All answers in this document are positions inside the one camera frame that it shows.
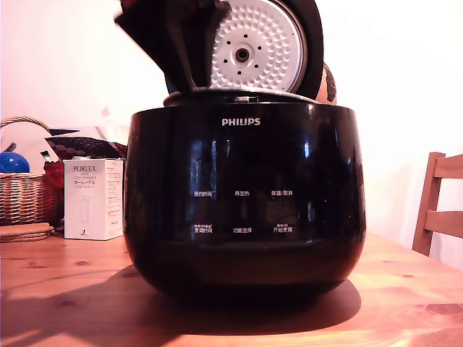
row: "blue object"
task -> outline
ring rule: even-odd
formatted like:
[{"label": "blue object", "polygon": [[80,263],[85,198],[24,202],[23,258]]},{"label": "blue object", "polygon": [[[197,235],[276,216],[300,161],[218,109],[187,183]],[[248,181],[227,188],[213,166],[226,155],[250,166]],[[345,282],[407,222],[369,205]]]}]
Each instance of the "blue object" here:
[{"label": "blue object", "polygon": [[29,163],[22,155],[15,152],[0,153],[0,172],[3,174],[20,174],[30,172]]}]

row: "wicker basket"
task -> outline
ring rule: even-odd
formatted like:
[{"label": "wicker basket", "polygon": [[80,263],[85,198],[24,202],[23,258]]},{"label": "wicker basket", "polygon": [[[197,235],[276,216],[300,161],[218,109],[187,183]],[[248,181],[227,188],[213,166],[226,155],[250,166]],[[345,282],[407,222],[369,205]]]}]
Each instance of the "wicker basket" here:
[{"label": "wicker basket", "polygon": [[[6,119],[8,124],[26,121],[48,127],[28,117]],[[0,226],[59,222],[64,216],[64,193],[45,180],[45,175],[0,173]]]}]

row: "product box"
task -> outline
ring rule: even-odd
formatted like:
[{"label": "product box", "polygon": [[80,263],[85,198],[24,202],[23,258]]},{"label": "product box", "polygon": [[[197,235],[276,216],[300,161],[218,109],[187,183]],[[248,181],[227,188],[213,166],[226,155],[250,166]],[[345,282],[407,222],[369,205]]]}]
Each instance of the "product box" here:
[{"label": "product box", "polygon": [[64,160],[64,238],[121,236],[122,160]]}]

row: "table surface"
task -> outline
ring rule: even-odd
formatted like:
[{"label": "table surface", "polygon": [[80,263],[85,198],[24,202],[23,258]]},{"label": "table surface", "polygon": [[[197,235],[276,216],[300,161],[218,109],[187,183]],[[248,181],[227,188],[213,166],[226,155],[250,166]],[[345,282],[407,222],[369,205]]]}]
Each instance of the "table surface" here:
[{"label": "table surface", "polygon": [[181,307],[124,239],[1,244],[3,346],[463,346],[463,272],[369,233],[349,280],[283,312]]}]

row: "wooden chair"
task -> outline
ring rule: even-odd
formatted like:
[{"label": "wooden chair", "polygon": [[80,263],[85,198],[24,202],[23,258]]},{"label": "wooden chair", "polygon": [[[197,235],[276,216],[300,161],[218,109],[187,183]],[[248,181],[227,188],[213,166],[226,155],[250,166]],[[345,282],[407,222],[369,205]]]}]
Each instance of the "wooden chair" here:
[{"label": "wooden chair", "polygon": [[429,153],[413,250],[429,256],[433,232],[463,238],[463,212],[436,212],[442,179],[463,179],[463,155]]}]

